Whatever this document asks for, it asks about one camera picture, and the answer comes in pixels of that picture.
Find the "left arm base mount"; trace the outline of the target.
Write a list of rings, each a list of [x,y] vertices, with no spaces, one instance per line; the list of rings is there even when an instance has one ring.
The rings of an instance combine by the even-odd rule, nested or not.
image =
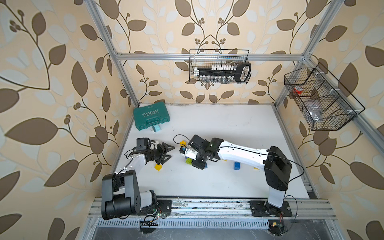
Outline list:
[[[152,216],[156,214],[161,218],[166,218],[171,214],[172,201],[171,200],[157,200],[157,203],[142,208],[136,215],[138,216]]]

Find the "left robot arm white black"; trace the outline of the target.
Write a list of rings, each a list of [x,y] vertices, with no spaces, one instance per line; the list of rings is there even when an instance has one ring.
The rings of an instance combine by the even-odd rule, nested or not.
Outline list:
[[[130,215],[157,215],[161,211],[153,190],[141,192],[137,174],[148,163],[166,163],[172,156],[168,153],[175,147],[166,143],[139,143],[126,154],[127,163],[117,173],[102,180],[102,218],[124,219]]]

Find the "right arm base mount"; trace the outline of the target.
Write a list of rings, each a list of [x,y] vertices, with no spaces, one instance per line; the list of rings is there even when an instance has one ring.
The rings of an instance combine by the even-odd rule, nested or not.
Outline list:
[[[267,200],[249,201],[250,209],[253,217],[292,217],[290,205],[287,201],[283,201],[283,205],[277,208],[268,203]]]

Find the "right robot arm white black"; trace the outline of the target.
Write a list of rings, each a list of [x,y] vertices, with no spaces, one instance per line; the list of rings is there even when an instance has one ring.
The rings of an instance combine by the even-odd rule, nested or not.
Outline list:
[[[201,170],[205,168],[207,161],[227,160],[264,171],[269,186],[268,205],[275,208],[283,206],[292,164],[278,147],[252,149],[219,138],[207,141],[195,135],[187,146],[180,148],[180,152],[186,158],[192,159],[193,167]]]

